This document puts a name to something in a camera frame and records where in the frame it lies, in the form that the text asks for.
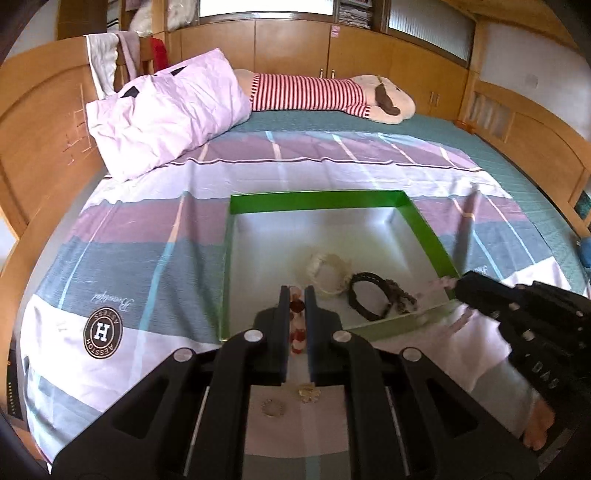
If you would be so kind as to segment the person's right hand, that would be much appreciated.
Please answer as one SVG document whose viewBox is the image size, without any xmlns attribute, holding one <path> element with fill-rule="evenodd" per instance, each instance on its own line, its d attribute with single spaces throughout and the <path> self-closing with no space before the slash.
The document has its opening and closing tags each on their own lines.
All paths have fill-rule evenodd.
<svg viewBox="0 0 591 480">
<path fill-rule="evenodd" d="M 555 412 L 545 400 L 540 398 L 531 413 L 524 431 L 523 442 L 534 451 L 541 450 L 548 437 L 548 430 L 554 425 Z"/>
</svg>

